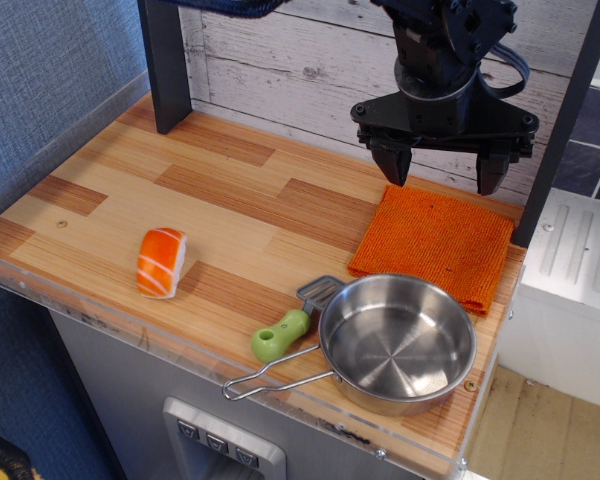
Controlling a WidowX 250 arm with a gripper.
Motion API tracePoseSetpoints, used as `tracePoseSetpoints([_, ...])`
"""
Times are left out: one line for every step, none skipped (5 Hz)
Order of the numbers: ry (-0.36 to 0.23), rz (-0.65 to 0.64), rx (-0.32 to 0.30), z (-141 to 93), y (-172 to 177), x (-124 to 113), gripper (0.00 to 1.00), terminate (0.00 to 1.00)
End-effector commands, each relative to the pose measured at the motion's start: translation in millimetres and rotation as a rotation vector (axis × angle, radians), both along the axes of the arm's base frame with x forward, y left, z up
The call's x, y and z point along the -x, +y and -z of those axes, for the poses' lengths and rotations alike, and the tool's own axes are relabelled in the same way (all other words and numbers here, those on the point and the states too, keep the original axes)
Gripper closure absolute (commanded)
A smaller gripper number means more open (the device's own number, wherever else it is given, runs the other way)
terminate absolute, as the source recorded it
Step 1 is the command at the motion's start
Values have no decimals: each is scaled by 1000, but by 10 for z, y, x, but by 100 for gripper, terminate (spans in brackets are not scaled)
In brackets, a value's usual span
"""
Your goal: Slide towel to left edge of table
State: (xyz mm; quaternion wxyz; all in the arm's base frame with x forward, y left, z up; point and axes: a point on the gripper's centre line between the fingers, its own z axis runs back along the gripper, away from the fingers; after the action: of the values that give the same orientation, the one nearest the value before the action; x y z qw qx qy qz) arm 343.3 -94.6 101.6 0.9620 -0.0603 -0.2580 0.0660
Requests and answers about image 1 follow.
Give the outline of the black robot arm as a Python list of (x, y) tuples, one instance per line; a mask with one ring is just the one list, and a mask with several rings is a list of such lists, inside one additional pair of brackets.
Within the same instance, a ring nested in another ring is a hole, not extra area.
[(405, 184), (415, 148), (473, 153), (477, 191), (495, 193), (533, 153), (536, 115), (508, 103), (529, 80), (502, 44), (517, 28), (512, 1), (382, 1), (393, 24), (398, 92), (352, 107), (357, 137), (386, 179)]

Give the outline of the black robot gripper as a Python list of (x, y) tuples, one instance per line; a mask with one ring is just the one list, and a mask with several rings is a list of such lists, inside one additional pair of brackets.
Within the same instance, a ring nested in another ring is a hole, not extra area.
[[(508, 87), (489, 86), (478, 66), (439, 86), (397, 63), (398, 91), (351, 109), (359, 141), (367, 145), (387, 181), (399, 187), (408, 177), (411, 148), (478, 152), (478, 193), (492, 195), (508, 173), (511, 155), (532, 156), (539, 128), (536, 115), (505, 101), (524, 90), (529, 77), (526, 64), (514, 68), (521, 80)], [(510, 148), (487, 147), (498, 142)]]

